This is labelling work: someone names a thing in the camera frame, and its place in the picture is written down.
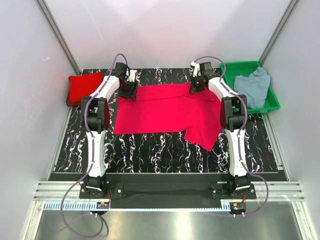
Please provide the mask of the magenta t shirt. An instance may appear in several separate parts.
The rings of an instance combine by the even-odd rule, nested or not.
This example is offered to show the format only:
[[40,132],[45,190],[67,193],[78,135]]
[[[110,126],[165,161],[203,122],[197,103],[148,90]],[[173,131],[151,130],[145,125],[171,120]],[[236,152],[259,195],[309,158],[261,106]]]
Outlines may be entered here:
[[190,93],[190,83],[140,86],[136,99],[118,98],[114,132],[185,132],[186,141],[211,151],[222,130],[221,101],[210,90]]

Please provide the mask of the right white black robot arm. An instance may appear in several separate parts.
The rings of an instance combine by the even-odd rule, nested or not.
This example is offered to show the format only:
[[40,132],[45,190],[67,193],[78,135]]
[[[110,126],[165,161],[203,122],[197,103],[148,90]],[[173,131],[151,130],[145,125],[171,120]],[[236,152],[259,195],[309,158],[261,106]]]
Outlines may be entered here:
[[190,64],[192,68],[191,93],[205,89],[213,92],[221,102],[220,124],[225,130],[229,149],[228,181],[216,192],[231,198],[240,198],[251,186],[245,155],[245,127],[248,121],[247,98],[232,90],[216,76],[210,62]]

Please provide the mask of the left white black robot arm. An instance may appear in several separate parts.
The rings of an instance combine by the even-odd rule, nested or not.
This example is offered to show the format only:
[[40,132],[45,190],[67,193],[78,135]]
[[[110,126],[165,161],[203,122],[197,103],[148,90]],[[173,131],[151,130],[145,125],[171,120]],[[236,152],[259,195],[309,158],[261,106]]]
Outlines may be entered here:
[[108,101],[114,94],[124,99],[136,100],[138,81],[137,71],[123,63],[115,63],[102,80],[97,90],[81,99],[81,117],[88,144],[88,168],[81,180],[80,192],[97,198],[111,193],[106,180],[104,166],[104,141],[110,125]]

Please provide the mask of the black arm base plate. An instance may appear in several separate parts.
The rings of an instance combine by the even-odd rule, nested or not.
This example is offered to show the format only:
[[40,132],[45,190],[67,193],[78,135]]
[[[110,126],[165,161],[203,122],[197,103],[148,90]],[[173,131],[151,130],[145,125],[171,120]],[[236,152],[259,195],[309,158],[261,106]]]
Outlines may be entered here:
[[[221,195],[217,192],[229,179],[228,173],[108,173],[106,176],[107,187],[110,190],[108,195],[102,198],[111,197],[124,199],[126,197],[147,195],[147,196],[201,196],[214,200],[238,199],[254,200],[256,191],[251,183],[241,197],[230,197],[227,194]],[[81,193],[81,199],[102,199],[86,193]]]

